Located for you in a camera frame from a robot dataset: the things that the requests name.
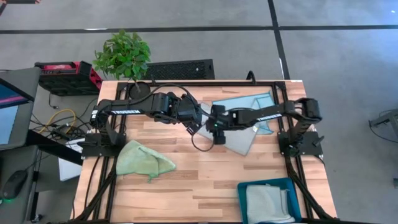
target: green led light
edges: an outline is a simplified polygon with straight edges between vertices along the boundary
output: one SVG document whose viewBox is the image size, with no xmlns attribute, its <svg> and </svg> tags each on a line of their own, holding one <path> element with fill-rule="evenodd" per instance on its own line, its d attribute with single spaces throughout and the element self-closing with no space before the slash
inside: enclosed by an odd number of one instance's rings
<svg viewBox="0 0 398 224">
<path fill-rule="evenodd" d="M 4 202 L 6 202 L 6 203 L 11 203 L 14 199 L 3 199 L 4 200 Z"/>
</svg>

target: blue tray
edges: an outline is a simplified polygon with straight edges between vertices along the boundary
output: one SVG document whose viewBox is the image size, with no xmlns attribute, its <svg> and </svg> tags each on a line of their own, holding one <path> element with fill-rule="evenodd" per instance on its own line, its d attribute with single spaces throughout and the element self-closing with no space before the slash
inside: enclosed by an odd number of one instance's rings
<svg viewBox="0 0 398 224">
<path fill-rule="evenodd" d="M 301 222 L 302 217 L 300 213 L 299 201 L 297 201 L 296 193 L 293 186 L 292 179 L 279 178 L 272 180 L 258 180 L 251 182 L 242 182 L 238 184 L 238 196 L 239 196 L 239 204 L 241 206 L 241 214 L 242 214 L 242 223 L 248 224 L 248 205 L 246 198 L 246 189 L 248 185 L 266 185 L 269 184 L 271 186 L 277 186 L 281 190 L 289 190 L 287 192 L 287 209 L 289 214 L 294 217 L 295 222 Z"/>
</svg>

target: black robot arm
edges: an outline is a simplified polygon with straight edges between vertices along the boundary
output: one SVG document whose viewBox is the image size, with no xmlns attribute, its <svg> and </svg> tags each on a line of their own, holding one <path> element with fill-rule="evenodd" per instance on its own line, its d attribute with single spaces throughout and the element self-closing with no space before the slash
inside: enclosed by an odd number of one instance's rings
<svg viewBox="0 0 398 224">
<path fill-rule="evenodd" d="M 103 137 L 102 144 L 111 146 L 125 145 L 125 136 L 114 131 L 109 122 L 110 115 L 144 114 L 156 122 L 165 124 L 182 123 L 187 131 L 194 135 L 201 128 L 202 115 L 206 115 L 206 130 L 213 134 L 214 144 L 225 144 L 224 131 L 250 128 L 256 123 L 282 116 L 290 116 L 297 120 L 294 128 L 289 130 L 288 145 L 296 147 L 302 142 L 302 136 L 311 124 L 322 120 L 318 101 L 301 98 L 286 101 L 279 105 L 253 110 L 250 108 L 234 108 L 225 110 L 224 106 L 213 105 L 208 114 L 200 108 L 191 94 L 183 94 L 181 98 L 174 93 L 153 93 L 140 100 L 102 100 L 93 110 L 91 125 L 99 129 Z"/>
<path fill-rule="evenodd" d="M 215 144 L 225 144 L 223 131 L 246 129 L 254 126 L 257 122 L 282 116 L 290 116 L 297 120 L 294 128 L 289 130 L 289 142 L 291 145 L 296 145 L 302 141 L 302 136 L 310 125 L 322 120 L 318 101 L 311 98 L 301 98 L 259 110 L 236 108 L 226 111 L 224 106 L 213 105 L 211 107 L 211 116 L 206 121 L 206 129 L 213 133 Z"/>
</svg>

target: green cloth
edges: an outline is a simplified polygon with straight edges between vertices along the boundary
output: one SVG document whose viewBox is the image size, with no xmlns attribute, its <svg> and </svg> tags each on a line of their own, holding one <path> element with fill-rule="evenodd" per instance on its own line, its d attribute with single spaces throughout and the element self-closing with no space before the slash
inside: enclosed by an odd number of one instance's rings
<svg viewBox="0 0 398 224">
<path fill-rule="evenodd" d="M 127 143 L 118 157 L 116 174 L 144 174 L 149 182 L 159 174 L 175 169 L 175 164 L 153 149 L 143 146 L 135 140 Z"/>
</svg>

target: floor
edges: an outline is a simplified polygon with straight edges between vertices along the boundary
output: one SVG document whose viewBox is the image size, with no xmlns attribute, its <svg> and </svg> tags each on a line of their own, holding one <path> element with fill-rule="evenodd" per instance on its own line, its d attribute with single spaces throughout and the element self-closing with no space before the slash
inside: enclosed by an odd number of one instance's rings
<svg viewBox="0 0 398 224">
<path fill-rule="evenodd" d="M 398 2 L 393 0 L 273 2 L 280 26 L 398 24 Z M 10 4 L 0 16 L 0 31 L 178 26 L 272 26 L 272 20 L 268 2 L 262 0 L 43 0 L 37 5 Z M 397 144 L 373 135 L 368 120 L 398 107 L 398 30 L 282 30 L 280 34 L 290 78 L 303 80 L 307 95 L 320 102 L 324 120 L 317 130 L 325 135 L 326 171 L 338 216 L 395 223 L 398 189 L 392 178 L 398 177 Z M 27 68 L 35 62 L 90 62 L 94 50 L 110 36 L 0 34 L 0 69 Z M 245 78 L 249 70 L 257 79 L 283 79 L 272 30 L 141 36 L 152 49 L 153 62 L 212 58 L 219 79 Z M 41 122 L 56 112 L 48 106 L 48 97 L 39 88 L 34 114 Z M 52 104 L 81 114 L 92 99 L 53 96 Z M 389 126 L 375 131 L 397 139 Z M 65 198 L 65 204 L 52 206 L 53 212 L 42 223 L 69 217 L 76 183 L 72 180 L 67 190 L 41 196 L 43 213 L 49 213 L 46 200 Z"/>
</svg>

